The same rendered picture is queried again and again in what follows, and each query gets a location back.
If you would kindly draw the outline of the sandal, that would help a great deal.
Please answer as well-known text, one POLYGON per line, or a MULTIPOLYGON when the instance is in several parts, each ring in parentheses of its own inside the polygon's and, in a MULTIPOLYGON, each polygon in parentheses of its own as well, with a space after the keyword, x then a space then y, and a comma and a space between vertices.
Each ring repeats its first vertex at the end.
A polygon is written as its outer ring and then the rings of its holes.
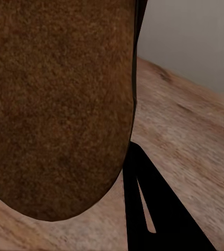
POLYGON ((0 200, 69 220, 117 181, 148 0, 0 0, 0 200))

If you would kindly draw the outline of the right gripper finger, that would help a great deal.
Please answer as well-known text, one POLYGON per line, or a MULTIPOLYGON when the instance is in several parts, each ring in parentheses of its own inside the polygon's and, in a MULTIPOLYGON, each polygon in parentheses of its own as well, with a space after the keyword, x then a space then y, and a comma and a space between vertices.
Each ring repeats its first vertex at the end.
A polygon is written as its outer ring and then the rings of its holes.
POLYGON ((128 251, 216 251, 143 149, 130 142, 123 165, 128 251), (141 187, 157 233, 146 224, 141 187))

